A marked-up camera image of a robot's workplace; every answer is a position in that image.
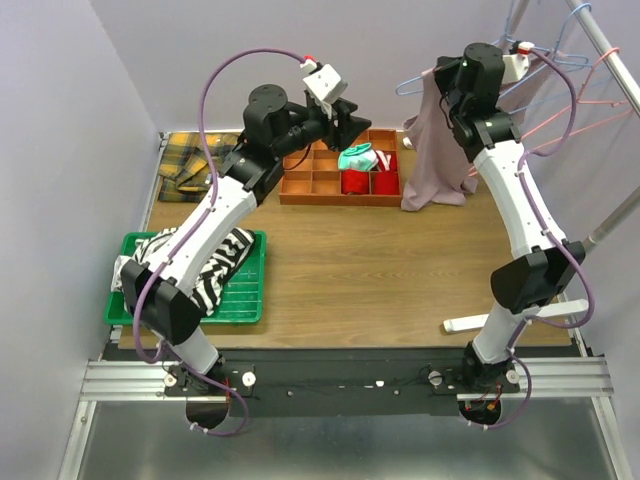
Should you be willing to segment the mauve tank top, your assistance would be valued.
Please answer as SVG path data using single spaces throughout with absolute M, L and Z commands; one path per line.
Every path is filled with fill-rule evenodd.
M 470 173 L 476 156 L 522 139 L 526 108 L 549 77 L 535 70 L 547 70 L 547 59 L 528 43 L 509 53 L 472 43 L 461 56 L 441 56 L 423 72 L 419 113 L 404 122 L 416 164 L 404 186 L 402 210 L 465 204 L 477 188 Z

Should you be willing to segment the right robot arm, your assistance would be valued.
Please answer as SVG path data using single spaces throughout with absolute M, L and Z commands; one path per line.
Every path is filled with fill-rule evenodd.
M 505 378 L 526 323 L 566 288 L 585 258 L 582 244 L 568 241 L 546 208 L 516 122 L 498 105 L 502 86 L 527 74 L 532 50 L 523 42 L 506 55 L 494 45 L 472 43 L 459 57 L 439 58 L 435 69 L 448 126 L 489 187 L 513 257 L 491 274 L 494 305 L 465 348 L 457 379 L 468 391 Z

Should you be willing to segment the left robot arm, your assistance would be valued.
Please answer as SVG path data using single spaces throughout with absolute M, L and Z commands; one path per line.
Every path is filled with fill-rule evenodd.
M 343 151 L 370 127 L 355 116 L 356 104 L 343 99 L 346 88 L 345 82 L 331 86 L 326 80 L 308 85 L 303 105 L 290 102 L 277 85 L 255 88 L 238 142 L 201 203 L 149 259 L 130 260 L 121 270 L 134 325 L 151 330 L 174 352 L 189 369 L 188 384 L 201 395 L 220 387 L 222 372 L 220 354 L 200 326 L 205 310 L 191 299 L 195 281 L 233 228 L 280 182 L 286 156 L 316 141 Z

